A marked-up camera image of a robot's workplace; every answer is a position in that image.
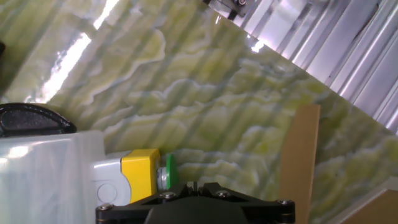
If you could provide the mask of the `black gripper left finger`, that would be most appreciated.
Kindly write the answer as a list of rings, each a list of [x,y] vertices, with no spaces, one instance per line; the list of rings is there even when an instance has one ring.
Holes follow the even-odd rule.
[[[158,205],[163,205],[185,197],[197,195],[197,182],[177,184],[165,191],[160,191],[128,205],[116,206],[106,203],[96,207],[95,223],[122,223],[123,221],[144,221],[149,212]]]

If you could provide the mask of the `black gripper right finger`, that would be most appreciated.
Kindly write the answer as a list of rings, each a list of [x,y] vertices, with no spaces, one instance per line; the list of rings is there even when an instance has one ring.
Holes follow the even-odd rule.
[[[295,223],[295,203],[292,200],[264,201],[222,187],[217,182],[197,182],[197,195],[237,205],[249,223]]]

